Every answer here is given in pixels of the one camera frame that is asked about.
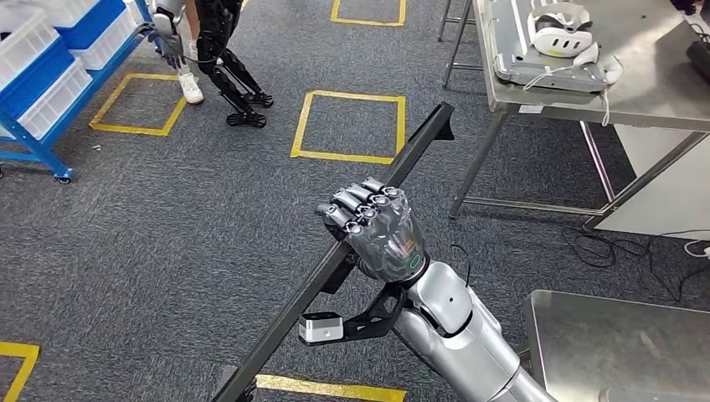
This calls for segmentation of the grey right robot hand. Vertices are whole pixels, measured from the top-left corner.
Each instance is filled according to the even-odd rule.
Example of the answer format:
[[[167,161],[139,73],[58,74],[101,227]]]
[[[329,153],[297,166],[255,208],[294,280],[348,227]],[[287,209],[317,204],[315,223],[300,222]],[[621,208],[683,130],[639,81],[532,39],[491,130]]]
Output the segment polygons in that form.
[[[370,177],[339,188],[315,213],[328,229],[344,235],[366,276],[409,281],[424,269],[423,232],[401,188]]]

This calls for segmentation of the grey hand of standby robot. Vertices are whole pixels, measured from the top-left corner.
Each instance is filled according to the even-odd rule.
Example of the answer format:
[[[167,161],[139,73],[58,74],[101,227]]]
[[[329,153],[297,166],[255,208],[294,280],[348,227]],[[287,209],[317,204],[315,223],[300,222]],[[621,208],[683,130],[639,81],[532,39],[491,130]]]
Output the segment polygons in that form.
[[[184,65],[184,52],[182,38],[178,33],[170,35],[158,34],[162,58],[175,70],[180,70]]]

